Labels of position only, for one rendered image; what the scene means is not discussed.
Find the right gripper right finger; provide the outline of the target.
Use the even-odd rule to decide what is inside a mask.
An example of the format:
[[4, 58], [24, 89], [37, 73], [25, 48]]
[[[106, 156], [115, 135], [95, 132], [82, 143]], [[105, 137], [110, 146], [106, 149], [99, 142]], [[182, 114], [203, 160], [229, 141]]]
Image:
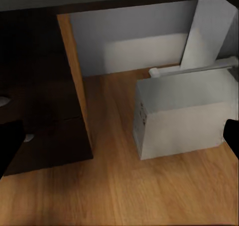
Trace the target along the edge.
[[227, 120], [223, 137], [239, 159], [239, 120]]

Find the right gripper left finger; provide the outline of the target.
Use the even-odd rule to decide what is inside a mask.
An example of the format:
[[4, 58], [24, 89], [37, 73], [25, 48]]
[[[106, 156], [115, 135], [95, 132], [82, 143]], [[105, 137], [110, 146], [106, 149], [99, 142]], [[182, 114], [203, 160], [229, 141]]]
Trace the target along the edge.
[[24, 139], [25, 127], [22, 120], [0, 125], [0, 179], [5, 174]]

